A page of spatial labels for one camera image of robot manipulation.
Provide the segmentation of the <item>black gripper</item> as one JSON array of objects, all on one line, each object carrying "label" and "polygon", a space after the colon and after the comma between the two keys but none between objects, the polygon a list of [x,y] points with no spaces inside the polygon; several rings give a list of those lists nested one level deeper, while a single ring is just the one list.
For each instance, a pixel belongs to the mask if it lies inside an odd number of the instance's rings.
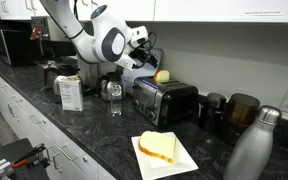
[{"label": "black gripper", "polygon": [[152,67],[156,68],[158,66],[157,59],[150,53],[150,50],[145,48],[135,48],[129,56],[132,59],[138,59],[141,62],[141,65],[133,65],[133,69],[140,69],[146,63],[149,63]]}]

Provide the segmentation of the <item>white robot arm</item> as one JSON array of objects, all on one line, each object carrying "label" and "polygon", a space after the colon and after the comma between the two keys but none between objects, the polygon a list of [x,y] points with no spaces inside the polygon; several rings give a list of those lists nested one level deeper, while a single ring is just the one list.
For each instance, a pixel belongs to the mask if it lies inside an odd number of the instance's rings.
[{"label": "white robot arm", "polygon": [[157,67],[157,62],[149,57],[149,50],[139,52],[149,42],[146,27],[129,27],[108,5],[98,6],[92,12],[93,35],[90,35],[71,11],[69,0],[39,1],[84,62],[115,63],[129,70],[142,68],[146,63]]}]

